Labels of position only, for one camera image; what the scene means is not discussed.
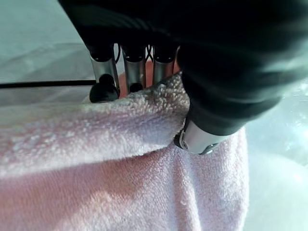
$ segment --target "pink towel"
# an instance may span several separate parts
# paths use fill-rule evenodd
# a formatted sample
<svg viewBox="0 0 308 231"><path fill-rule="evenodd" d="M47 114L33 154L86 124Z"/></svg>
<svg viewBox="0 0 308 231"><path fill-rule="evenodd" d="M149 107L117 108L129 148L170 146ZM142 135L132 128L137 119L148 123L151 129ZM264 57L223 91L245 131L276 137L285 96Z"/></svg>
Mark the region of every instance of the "pink towel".
<svg viewBox="0 0 308 231"><path fill-rule="evenodd" d="M112 103L0 109L1 231L238 231L244 130L209 155L173 145L179 75Z"/></svg>

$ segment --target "towel fold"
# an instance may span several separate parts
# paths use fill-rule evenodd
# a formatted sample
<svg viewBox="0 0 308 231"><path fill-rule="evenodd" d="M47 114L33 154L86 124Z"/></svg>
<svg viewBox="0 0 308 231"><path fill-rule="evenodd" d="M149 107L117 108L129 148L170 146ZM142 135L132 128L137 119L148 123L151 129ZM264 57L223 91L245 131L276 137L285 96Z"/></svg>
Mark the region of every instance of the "towel fold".
<svg viewBox="0 0 308 231"><path fill-rule="evenodd" d="M209 155L172 144L179 75L112 103L0 108L0 230L239 231L244 130Z"/></svg>

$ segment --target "white surface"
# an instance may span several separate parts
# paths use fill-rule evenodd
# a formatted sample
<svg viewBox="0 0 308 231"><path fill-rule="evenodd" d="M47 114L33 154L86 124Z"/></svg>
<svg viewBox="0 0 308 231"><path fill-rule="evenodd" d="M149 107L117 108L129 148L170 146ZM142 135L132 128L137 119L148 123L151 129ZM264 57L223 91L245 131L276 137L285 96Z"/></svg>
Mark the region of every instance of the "white surface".
<svg viewBox="0 0 308 231"><path fill-rule="evenodd" d="M94 79L87 51L56 0L0 1L0 34L1 82ZM123 71L121 62L118 68ZM1 90L0 106L80 102L88 92L89 87ZM303 84L247 126L250 209L245 231L308 230L307 92Z"/></svg>

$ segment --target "black cable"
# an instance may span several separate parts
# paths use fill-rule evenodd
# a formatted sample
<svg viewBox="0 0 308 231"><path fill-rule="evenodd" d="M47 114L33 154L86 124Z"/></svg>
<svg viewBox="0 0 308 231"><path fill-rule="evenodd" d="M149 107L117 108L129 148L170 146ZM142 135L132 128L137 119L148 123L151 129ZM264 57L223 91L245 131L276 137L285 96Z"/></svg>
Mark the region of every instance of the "black cable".
<svg viewBox="0 0 308 231"><path fill-rule="evenodd" d="M0 89L37 88L37 87L64 87L64 86L92 86L95 83L96 83L95 80L68 80L68 81L2 83L2 84L0 84Z"/></svg>
<svg viewBox="0 0 308 231"><path fill-rule="evenodd" d="M117 56L116 56L115 64L117 64L117 62L119 62L120 55L121 55L121 46L120 46L120 44L117 44Z"/></svg>
<svg viewBox="0 0 308 231"><path fill-rule="evenodd" d="M150 58L151 61L153 62L153 57L152 57L152 55L151 55L152 46L151 46L151 45L148 45L148 46L146 47L146 50L147 50L147 52L148 52L148 55L146 56L145 61L148 61L148 59Z"/></svg>

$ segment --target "silver metal tube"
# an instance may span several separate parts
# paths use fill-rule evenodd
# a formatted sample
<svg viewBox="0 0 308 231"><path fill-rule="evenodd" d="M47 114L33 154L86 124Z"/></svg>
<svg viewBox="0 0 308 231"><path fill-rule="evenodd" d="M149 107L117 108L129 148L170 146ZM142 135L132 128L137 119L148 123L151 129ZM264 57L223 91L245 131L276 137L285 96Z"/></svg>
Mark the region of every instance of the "silver metal tube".
<svg viewBox="0 0 308 231"><path fill-rule="evenodd" d="M180 146L182 149L194 154L208 154L229 136L216 136L198 128L191 120L185 130L180 134Z"/></svg>
<svg viewBox="0 0 308 231"><path fill-rule="evenodd" d="M173 74L174 60L170 63L161 63L154 59L153 66L153 84L156 84L164 78Z"/></svg>
<svg viewBox="0 0 308 231"><path fill-rule="evenodd" d="M103 74L109 74L114 78L115 87L117 89L120 89L119 79L116 71L116 62L114 57L112 57L106 62L98 62L91 57L91 62L96 82L99 82L99 79Z"/></svg>
<svg viewBox="0 0 308 231"><path fill-rule="evenodd" d="M139 62L130 62L124 58L124 68L128 92L130 86L134 83L140 83L142 84L143 88L146 87L144 59Z"/></svg>

